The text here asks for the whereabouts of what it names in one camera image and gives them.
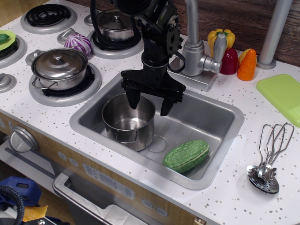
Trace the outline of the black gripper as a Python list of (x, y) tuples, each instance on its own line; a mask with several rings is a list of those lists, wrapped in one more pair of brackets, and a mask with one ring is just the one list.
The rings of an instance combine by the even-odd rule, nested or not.
[(141, 70), (124, 70), (121, 86), (126, 91), (129, 106), (136, 109), (140, 94), (146, 93), (164, 98), (161, 106), (161, 116), (167, 116), (174, 102), (181, 102), (186, 87), (173, 79), (167, 72), (166, 67), (150, 68), (144, 66)]

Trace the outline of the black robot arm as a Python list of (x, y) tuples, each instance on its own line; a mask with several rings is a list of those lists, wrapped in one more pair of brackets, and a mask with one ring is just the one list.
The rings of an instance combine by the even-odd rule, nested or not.
[(130, 16), (132, 27), (142, 30), (144, 51), (141, 70), (124, 70), (121, 86), (131, 108), (136, 109), (140, 94), (146, 93), (163, 98), (161, 116), (167, 116), (177, 102), (181, 102), (185, 85), (168, 74), (169, 59), (182, 48), (183, 38), (177, 28), (177, 8), (170, 0), (114, 0), (114, 6), (123, 14)]

